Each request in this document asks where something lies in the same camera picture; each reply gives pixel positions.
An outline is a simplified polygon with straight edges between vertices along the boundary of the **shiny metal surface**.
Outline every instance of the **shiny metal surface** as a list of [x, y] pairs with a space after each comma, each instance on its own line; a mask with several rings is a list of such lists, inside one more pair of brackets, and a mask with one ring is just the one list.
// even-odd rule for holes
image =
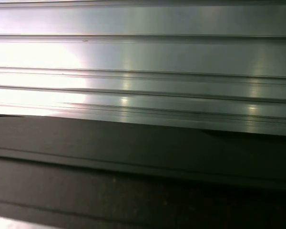
[[44, 5], [39, 7], [23, 4], [23, 7], [0, 8], [0, 34], [286, 36], [286, 5], [283, 4], [244, 5], [230, 1], [230, 5], [214, 5], [213, 1], [201, 5], [180, 1], [171, 6], [164, 1], [157, 5], [135, 5], [129, 0], [112, 6], [110, 2], [117, 4], [112, 0], [104, 1], [104, 7], [92, 0], [52, 7], [50, 1], [41, 2]]
[[283, 2], [8, 2], [0, 113], [286, 135]]
[[58, 229], [0, 217], [0, 229]]
[[286, 43], [0, 42], [0, 67], [286, 77]]

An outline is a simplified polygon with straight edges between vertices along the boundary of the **black surface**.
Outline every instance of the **black surface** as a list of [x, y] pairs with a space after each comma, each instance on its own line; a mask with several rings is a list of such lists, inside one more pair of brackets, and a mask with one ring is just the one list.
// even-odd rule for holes
[[286, 137], [65, 118], [2, 117], [0, 156], [286, 190]]
[[285, 229], [286, 193], [0, 158], [0, 216], [66, 229]]

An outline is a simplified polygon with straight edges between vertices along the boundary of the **horizontal metal bar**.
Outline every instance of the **horizontal metal bar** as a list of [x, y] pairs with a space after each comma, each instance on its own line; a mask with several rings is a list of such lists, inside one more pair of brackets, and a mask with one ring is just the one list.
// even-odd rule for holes
[[0, 67], [286, 77], [286, 45], [0, 42]]
[[237, 98], [286, 102], [286, 80], [160, 73], [89, 72], [90, 75], [0, 72], [0, 87]]
[[0, 34], [286, 36], [286, 5], [0, 7]]
[[172, 112], [157, 114], [154, 110], [149, 110], [150, 113], [131, 113], [131, 109], [125, 111], [107, 111], [101, 108], [79, 109], [79, 108], [65, 108], [65, 107], [46, 107], [36, 105], [11, 105], [1, 104], [0, 114], [12, 115], [39, 115], [52, 116], [62, 118], [76, 118], [76, 119], [90, 119], [100, 121], [122, 122], [122, 123], [136, 123], [149, 125], [164, 125], [176, 126], [197, 129], [211, 129], [222, 131], [247, 132], [267, 135], [286, 135], [286, 120], [272, 119], [250, 121], [241, 120], [235, 117], [223, 117], [222, 115], [195, 114], [192, 118], [185, 117], [183, 113], [171, 115]]
[[286, 118], [286, 104], [136, 94], [0, 89], [0, 104], [90, 109], [91, 105]]

